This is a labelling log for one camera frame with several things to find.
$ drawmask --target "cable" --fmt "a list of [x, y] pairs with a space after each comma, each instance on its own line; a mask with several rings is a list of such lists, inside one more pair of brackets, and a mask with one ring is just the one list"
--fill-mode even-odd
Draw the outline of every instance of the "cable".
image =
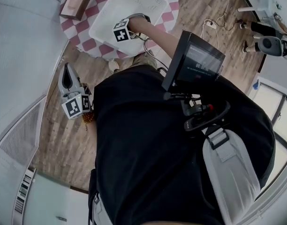
[[[205, 24], [207, 24], [205, 21], [210, 21], [210, 22], [212, 22], [212, 20], [210, 20], [210, 19], [205, 19], [205, 20], [204, 20], [203, 27], [202, 27], [202, 33], [201, 33], [201, 35], [200, 35], [200, 37], [203, 36], [203, 40], [204, 40], [204, 26], [205, 26]], [[218, 49], [219, 49], [219, 36], [218, 36], [218, 31], [217, 31], [217, 29], [215, 29], [215, 31], [216, 31], [216, 33], [217, 33]]]
[[155, 56], [153, 56], [149, 51], [148, 51], [148, 48], [147, 48], [147, 43], [148, 43], [148, 40], [151, 40], [150, 38], [147, 38], [147, 39], [143, 39], [142, 37], [140, 37], [139, 35], [137, 35], [136, 33], [132, 32], [132, 31], [129, 31], [130, 33], [132, 33], [133, 35], [137, 36], [140, 40], [143, 41], [143, 48], [145, 50], [145, 52], [150, 55], [151, 57], [153, 57], [154, 59], [156, 59], [158, 62], [160, 62], [163, 66], [165, 66], [166, 68], [166, 72], [168, 71], [168, 67], [162, 62], [160, 61], [159, 59], [157, 59]]
[[222, 17], [225, 18], [225, 13], [227, 13], [228, 6], [229, 6], [229, 0], [227, 0], [227, 7], [226, 7], [226, 10], [224, 11], [223, 15], [221, 17], [218, 17], [217, 20], [215, 21], [215, 23], [217, 23], [218, 19], [221, 19]]
[[149, 54], [151, 57], [153, 57], [154, 59], [156, 59], [158, 62], [160, 62], [168, 70], [168, 67], [162, 61], [160, 61], [159, 59], [155, 58], [152, 54], [150, 54], [150, 52], [147, 49], [147, 45], [146, 45], [148, 43], [148, 40], [150, 40], [150, 39], [145, 40], [145, 42], [143, 43], [143, 48], [144, 48], [145, 52], [147, 54]]
[[[226, 6], [226, 9], [225, 9], [223, 15], [222, 15], [221, 17], [218, 17], [217, 20], [213, 20], [213, 19], [205, 19], [205, 20], [204, 20], [204, 22], [203, 22], [203, 27], [202, 27], [202, 33], [201, 33], [200, 37], [203, 36], [203, 39], [204, 39], [204, 26], [205, 26], [205, 24], [206, 24], [205, 21], [210, 21], [211, 23], [215, 23], [215, 24], [218, 25], [219, 27], [225, 28], [227, 31], [231, 31], [231, 30], [234, 28], [235, 24], [237, 24], [238, 21], [233, 24], [233, 26], [232, 26], [231, 29], [227, 29], [227, 28], [226, 28], [226, 18], [225, 18], [225, 14], [228, 14], [228, 13], [227, 13], [228, 6], [229, 6], [229, 0], [227, 0], [227, 6]], [[224, 18], [224, 25], [223, 25], [223, 26], [221, 26], [221, 25], [218, 24], [218, 20], [221, 19], [221, 18]], [[216, 34], [217, 34], [218, 49], [219, 49], [219, 36], [218, 36], [218, 31], [217, 31], [217, 29], [215, 29], [215, 31], [216, 31]]]
[[157, 68], [157, 71], [161, 71], [161, 70], [163, 70], [165, 73], [167, 73], [167, 70], [164, 68], [164, 67], [159, 67], [159, 68]]

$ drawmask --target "chair leg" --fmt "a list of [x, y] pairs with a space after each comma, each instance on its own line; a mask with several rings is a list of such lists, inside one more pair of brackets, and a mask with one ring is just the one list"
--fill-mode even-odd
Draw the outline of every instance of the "chair leg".
[[237, 9], [237, 11], [239, 12], [256, 11], [256, 10], [257, 10], [256, 7], [242, 7]]

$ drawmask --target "window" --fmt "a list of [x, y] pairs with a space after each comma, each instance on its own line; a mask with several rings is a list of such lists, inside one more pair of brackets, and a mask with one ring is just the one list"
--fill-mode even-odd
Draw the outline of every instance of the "window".
[[281, 102], [282, 94], [260, 85], [253, 101], [258, 104], [272, 120]]
[[271, 119], [276, 137], [276, 154], [273, 171], [262, 188], [264, 192], [278, 177], [287, 164], [287, 96], [260, 84], [253, 98]]
[[287, 100], [278, 114], [278, 119], [274, 124], [274, 131], [287, 142]]

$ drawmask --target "wooden floor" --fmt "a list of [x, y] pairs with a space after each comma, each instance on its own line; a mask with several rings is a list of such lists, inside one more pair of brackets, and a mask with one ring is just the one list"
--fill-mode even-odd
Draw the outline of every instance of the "wooden floor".
[[[216, 20], [222, 16], [227, 0], [179, 0], [179, 4], [177, 24], [172, 31], [176, 37], [180, 37], [182, 30], [200, 35], [204, 19]], [[230, 0], [226, 16], [228, 28], [232, 28], [233, 23], [240, 18], [248, 21], [256, 20], [251, 12], [237, 12], [237, 8], [246, 6], [243, 0]], [[231, 31], [218, 28], [218, 36], [219, 50], [226, 55], [223, 76], [247, 92], [263, 57], [261, 53], [243, 54], [241, 51], [245, 39], [249, 44], [253, 42], [252, 33], [240, 30], [236, 25]], [[204, 39], [217, 46], [216, 32], [207, 26], [204, 28]], [[61, 107], [57, 81], [59, 70], [65, 62], [74, 65], [81, 81], [88, 83], [91, 91], [95, 85], [111, 75], [107, 62], [102, 58], [92, 58], [86, 53], [78, 52], [70, 44], [67, 46], [48, 93], [39, 149], [32, 165], [74, 187], [88, 189], [95, 153], [82, 119], [68, 120]], [[123, 67], [127, 67], [132, 59], [120, 62]]]

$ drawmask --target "white laundry basket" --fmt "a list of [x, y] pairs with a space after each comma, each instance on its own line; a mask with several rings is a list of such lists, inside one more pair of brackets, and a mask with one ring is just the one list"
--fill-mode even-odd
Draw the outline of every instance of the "white laundry basket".
[[143, 50], [144, 42], [140, 39], [117, 42], [112, 32], [115, 24], [132, 14], [143, 13], [155, 25], [167, 5], [167, 0], [108, 0], [91, 26], [89, 36], [129, 56], [136, 56]]

